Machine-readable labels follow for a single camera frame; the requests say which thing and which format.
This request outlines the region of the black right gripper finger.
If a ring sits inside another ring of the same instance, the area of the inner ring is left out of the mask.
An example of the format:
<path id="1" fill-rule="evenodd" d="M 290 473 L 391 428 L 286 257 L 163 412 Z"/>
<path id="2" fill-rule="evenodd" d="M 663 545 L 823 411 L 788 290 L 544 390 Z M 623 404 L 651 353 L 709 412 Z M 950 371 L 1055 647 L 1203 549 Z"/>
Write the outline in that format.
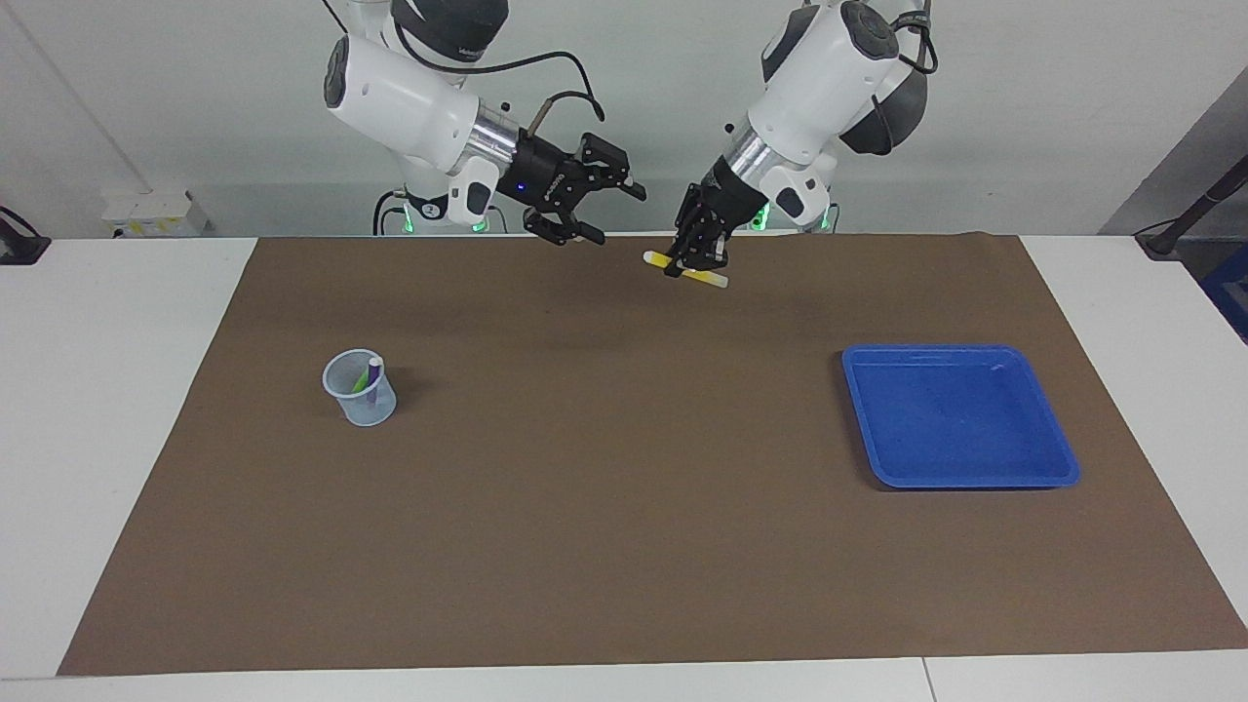
<path id="1" fill-rule="evenodd" d="M 525 231 L 557 246 L 570 244 L 573 240 L 585 240 L 598 246 L 605 244 L 602 229 L 582 222 L 575 216 L 562 215 L 559 219 L 549 219 L 538 210 L 525 210 Z"/>
<path id="2" fill-rule="evenodd" d="M 623 147 L 600 136 L 580 139 L 577 160 L 584 170 L 583 181 L 588 192 L 615 189 L 645 204 L 646 189 L 633 179 L 630 162 Z"/>

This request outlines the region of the yellow highlighter pen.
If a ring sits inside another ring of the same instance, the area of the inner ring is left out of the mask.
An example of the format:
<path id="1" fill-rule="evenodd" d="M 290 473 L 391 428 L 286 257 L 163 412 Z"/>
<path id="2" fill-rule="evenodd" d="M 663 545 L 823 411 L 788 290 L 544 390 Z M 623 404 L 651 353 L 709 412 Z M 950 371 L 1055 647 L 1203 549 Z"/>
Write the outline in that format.
<path id="1" fill-rule="evenodd" d="M 660 252 L 643 254 L 643 262 L 651 267 L 660 269 L 668 277 L 683 277 L 694 280 L 696 284 L 714 286 L 714 289 L 728 289 L 729 279 L 714 271 L 696 270 L 681 266 L 676 259 Z"/>

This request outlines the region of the translucent plastic cup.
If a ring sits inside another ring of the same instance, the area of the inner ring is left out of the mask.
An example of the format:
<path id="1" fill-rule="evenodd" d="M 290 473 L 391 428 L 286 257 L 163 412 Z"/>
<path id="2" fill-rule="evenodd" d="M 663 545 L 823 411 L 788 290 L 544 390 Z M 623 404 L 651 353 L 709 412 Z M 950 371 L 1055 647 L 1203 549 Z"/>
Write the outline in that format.
<path id="1" fill-rule="evenodd" d="M 322 372 L 322 387 L 338 403 L 347 421 L 357 427 L 377 426 L 389 418 L 397 407 L 397 397 L 382 356 L 379 358 L 383 361 L 383 370 L 379 373 L 379 385 L 377 386 L 377 403 L 374 406 L 367 403 L 364 398 L 367 390 L 352 393 L 354 381 L 359 377 L 362 368 L 369 363 L 371 356 L 379 356 L 379 353 L 374 353 L 369 349 L 351 349 L 329 358 L 329 362 L 324 365 L 324 372 Z"/>

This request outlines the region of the brown paper table mat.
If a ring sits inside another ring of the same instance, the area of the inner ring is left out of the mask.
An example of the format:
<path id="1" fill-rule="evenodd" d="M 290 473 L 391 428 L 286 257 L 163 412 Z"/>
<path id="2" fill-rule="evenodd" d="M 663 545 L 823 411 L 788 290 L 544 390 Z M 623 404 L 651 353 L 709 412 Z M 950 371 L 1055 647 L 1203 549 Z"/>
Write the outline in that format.
<path id="1" fill-rule="evenodd" d="M 723 292 L 646 249 L 260 241 L 59 673 L 1248 647 L 1016 237 L 740 237 Z M 1025 353 L 1080 483 L 870 475 L 842 351 L 960 342 Z"/>

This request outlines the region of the blue plastic tray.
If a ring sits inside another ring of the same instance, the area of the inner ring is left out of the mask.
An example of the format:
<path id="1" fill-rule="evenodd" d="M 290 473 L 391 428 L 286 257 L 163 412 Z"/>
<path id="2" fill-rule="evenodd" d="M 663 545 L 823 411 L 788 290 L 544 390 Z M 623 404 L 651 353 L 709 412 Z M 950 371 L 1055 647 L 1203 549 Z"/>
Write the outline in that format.
<path id="1" fill-rule="evenodd" d="M 1008 345 L 854 345 L 841 356 L 889 488 L 1068 488 L 1080 462 L 1030 360 Z"/>

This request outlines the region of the white power socket box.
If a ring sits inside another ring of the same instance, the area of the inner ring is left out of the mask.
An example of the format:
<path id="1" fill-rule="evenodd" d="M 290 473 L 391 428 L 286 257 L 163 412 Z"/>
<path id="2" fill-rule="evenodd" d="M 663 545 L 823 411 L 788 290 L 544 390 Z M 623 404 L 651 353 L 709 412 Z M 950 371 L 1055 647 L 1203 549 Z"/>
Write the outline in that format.
<path id="1" fill-rule="evenodd" d="M 186 190 L 110 195 L 101 222 L 112 237 L 201 237 L 213 229 Z"/>

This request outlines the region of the black stand pole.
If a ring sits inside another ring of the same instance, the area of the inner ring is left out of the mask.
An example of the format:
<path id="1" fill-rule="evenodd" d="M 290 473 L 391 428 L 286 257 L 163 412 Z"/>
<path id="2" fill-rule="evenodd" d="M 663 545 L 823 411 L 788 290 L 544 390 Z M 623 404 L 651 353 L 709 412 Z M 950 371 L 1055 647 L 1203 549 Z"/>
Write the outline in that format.
<path id="1" fill-rule="evenodd" d="M 1216 206 L 1224 204 L 1226 200 L 1236 195 L 1246 185 L 1248 185 L 1248 152 L 1236 160 L 1222 174 L 1221 179 L 1217 179 L 1184 212 L 1178 214 L 1173 219 L 1164 219 L 1162 222 L 1146 226 L 1133 232 L 1131 237 L 1141 246 L 1146 257 L 1157 259 L 1157 261 L 1181 259 L 1181 254 L 1178 254 L 1181 240 L 1191 232 L 1191 229 L 1196 227 L 1196 224 L 1201 219 L 1213 212 Z"/>

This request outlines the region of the blue storage bin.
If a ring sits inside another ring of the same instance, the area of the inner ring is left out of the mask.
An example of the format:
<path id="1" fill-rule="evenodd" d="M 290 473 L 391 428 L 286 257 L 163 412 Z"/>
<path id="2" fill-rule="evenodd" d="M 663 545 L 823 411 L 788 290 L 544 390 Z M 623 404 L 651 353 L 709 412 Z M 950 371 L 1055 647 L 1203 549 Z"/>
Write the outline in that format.
<path id="1" fill-rule="evenodd" d="M 1199 286 L 1248 345 L 1248 244 L 1202 277 Z"/>

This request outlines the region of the black clamp mount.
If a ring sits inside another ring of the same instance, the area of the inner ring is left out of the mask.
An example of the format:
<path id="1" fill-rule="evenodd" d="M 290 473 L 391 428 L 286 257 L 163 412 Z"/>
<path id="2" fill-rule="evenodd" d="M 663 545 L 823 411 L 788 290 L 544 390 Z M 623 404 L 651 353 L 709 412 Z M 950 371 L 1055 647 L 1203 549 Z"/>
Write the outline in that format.
<path id="1" fill-rule="evenodd" d="M 50 245 L 27 219 L 0 205 L 0 266 L 35 265 Z"/>

